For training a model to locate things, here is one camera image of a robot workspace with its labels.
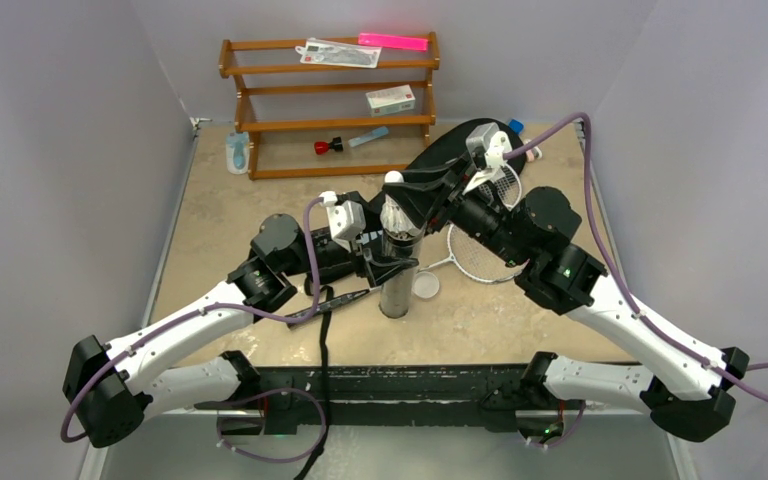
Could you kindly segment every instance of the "small box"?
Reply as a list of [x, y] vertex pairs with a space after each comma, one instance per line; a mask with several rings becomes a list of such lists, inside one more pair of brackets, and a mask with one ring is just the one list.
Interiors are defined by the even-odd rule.
[[367, 92], [366, 100], [369, 102], [369, 114], [373, 117], [407, 112], [416, 105], [410, 85]]

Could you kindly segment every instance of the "table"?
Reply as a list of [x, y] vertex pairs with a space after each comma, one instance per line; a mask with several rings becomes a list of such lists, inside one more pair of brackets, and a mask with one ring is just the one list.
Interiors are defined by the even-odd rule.
[[[549, 125], [530, 124], [524, 138]], [[432, 140], [451, 125], [432, 127]], [[225, 135], [232, 126], [201, 129], [198, 148], [186, 185], [181, 211], [161, 278], [152, 322], [192, 302], [222, 281], [244, 261], [249, 241], [260, 222], [273, 213], [293, 215], [301, 223], [304, 206], [326, 190], [357, 190], [371, 198], [380, 190], [382, 175], [261, 180], [252, 182], [225, 169]], [[259, 168], [292, 166], [294, 158], [308, 156], [312, 140], [357, 132], [334, 130], [286, 132], [264, 135]], [[409, 163], [421, 151], [422, 140], [414, 132], [391, 129], [391, 134], [357, 150], [360, 154], [323, 156], [323, 166], [340, 162]], [[540, 185], [559, 188], [573, 208], [584, 216], [583, 159], [573, 127], [547, 140], [544, 158], [526, 165], [521, 178], [526, 190]], [[326, 225], [325, 212], [317, 208], [311, 226]], [[574, 242], [597, 258], [598, 250], [586, 221]], [[426, 237], [420, 264], [448, 255], [445, 233]], [[378, 294], [337, 310], [328, 336], [334, 365], [401, 365], [528, 362], [538, 350], [554, 351], [585, 361], [620, 361], [630, 357], [592, 330], [546, 311], [508, 282], [481, 285], [448, 264], [435, 270], [440, 293], [433, 299], [415, 299], [411, 311], [393, 320], [378, 310]], [[301, 288], [303, 276], [291, 281]], [[347, 278], [334, 284], [337, 295], [366, 286], [366, 281]], [[279, 313], [310, 305], [303, 293]], [[255, 365], [316, 365], [319, 363], [319, 320], [293, 331], [283, 323], [263, 320], [220, 338], [182, 362], [192, 365], [214, 358], [225, 350], [241, 350]]]

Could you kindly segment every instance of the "white wall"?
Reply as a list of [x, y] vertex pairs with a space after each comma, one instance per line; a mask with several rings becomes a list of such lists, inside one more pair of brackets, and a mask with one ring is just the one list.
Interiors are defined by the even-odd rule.
[[[655, 0], [327, 0], [199, 2], [133, 0], [172, 86], [190, 116], [231, 120], [234, 85], [219, 77], [222, 40], [438, 32], [441, 67], [434, 81], [438, 117], [485, 115], [553, 120], [592, 111], [640, 33]], [[288, 62], [297, 62], [290, 54]], [[352, 72], [351, 81], [365, 72]], [[373, 72], [378, 75], [384, 72]], [[297, 82], [321, 81], [296, 77]], [[276, 75], [252, 81], [278, 82]], [[261, 97], [265, 118], [300, 110], [348, 115], [350, 99]], [[300, 108], [296, 101], [304, 103]], [[335, 112], [340, 104], [345, 111]]]
[[0, 0], [0, 478], [76, 476], [71, 347], [138, 326], [190, 132], [127, 0]]
[[[658, 3], [595, 115], [596, 172], [632, 288], [768, 360], [768, 2]], [[748, 381], [768, 391], [768, 373]], [[768, 478], [768, 405], [693, 449], [703, 479]]]

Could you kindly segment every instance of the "white bracket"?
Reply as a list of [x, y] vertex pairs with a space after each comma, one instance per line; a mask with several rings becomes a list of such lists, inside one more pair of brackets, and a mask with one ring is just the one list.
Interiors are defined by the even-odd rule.
[[145, 420], [197, 403], [227, 400], [239, 386], [237, 370], [222, 357], [192, 367], [171, 368], [144, 390], [152, 397], [144, 411]]
[[337, 205], [337, 194], [332, 191], [322, 192], [320, 197], [328, 216], [331, 238], [347, 251], [352, 251], [351, 242], [355, 241], [366, 228], [363, 207], [352, 201]]
[[642, 365], [606, 365], [559, 356], [546, 369], [543, 385], [561, 400], [593, 400], [648, 413], [640, 392], [649, 388], [653, 377]]
[[[198, 300], [167, 316], [142, 330], [110, 341], [107, 351], [109, 358], [114, 358], [123, 351], [128, 351], [131, 345], [141, 337], [172, 320], [192, 312], [202, 310], [215, 303], [242, 304], [246, 297], [234, 284], [220, 282], [212, 290], [199, 297]], [[166, 369], [186, 358], [191, 353], [217, 338], [235, 330], [248, 327], [254, 317], [242, 310], [222, 308], [190, 319], [164, 332], [144, 347], [137, 349], [116, 365], [119, 372], [127, 371], [125, 385], [134, 395], [145, 390], [152, 380]]]
[[502, 171], [502, 165], [505, 163], [502, 156], [512, 150], [508, 134], [497, 131], [491, 137], [485, 147], [484, 161], [487, 162], [487, 168], [478, 171], [472, 176], [464, 193], [478, 188], [482, 183], [495, 180]]

